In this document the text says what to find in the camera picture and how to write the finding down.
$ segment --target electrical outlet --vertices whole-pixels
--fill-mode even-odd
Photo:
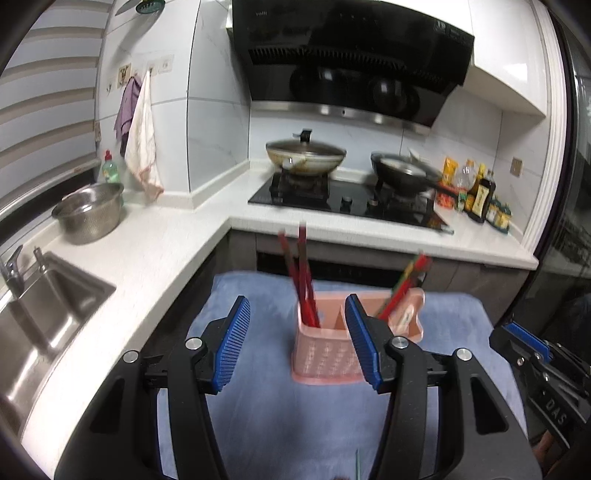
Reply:
[[[158,61],[149,61],[146,65],[146,72],[149,72],[151,77],[155,77],[158,74]]]
[[[513,161],[511,162],[511,169],[509,172],[511,173],[511,175],[513,175],[515,177],[519,177],[521,175],[521,168],[522,167],[523,167],[523,160],[513,157]]]
[[[174,55],[166,55],[160,59],[158,73],[168,73],[173,71]]]

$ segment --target blue towel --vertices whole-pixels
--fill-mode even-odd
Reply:
[[[315,281],[316,291],[356,292],[370,287]],[[366,382],[310,386],[291,379],[296,295],[289,278],[253,272],[218,275],[188,337],[225,317],[236,297],[251,304],[251,322],[231,382],[207,405],[230,479],[331,480],[355,478],[360,450],[362,478],[369,476],[384,425],[389,395]],[[525,431],[525,416],[509,364],[488,345],[492,325],[479,300],[465,294],[428,293],[419,317],[419,345],[451,354],[467,347],[505,397]],[[163,473],[177,478],[168,421],[167,391],[158,394],[158,438]],[[437,391],[428,393],[422,475],[432,473],[437,442]]]

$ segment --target dark cabinet door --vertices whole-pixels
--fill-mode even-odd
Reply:
[[[492,324],[496,325],[527,275],[527,271],[516,268],[461,262],[447,291],[475,296],[482,302]]]

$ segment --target spice jar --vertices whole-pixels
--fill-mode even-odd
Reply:
[[[495,224],[496,214],[499,212],[499,208],[501,207],[501,203],[497,197],[494,197],[491,200],[491,204],[488,207],[488,212],[486,213],[486,221],[491,225]]]
[[[507,231],[509,229],[509,221],[511,220],[511,209],[509,205],[505,204],[496,214],[495,217],[495,226],[499,230]]]

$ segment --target stainless steel sink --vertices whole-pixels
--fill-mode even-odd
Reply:
[[[21,433],[52,365],[115,287],[47,253],[0,298],[0,411]]]

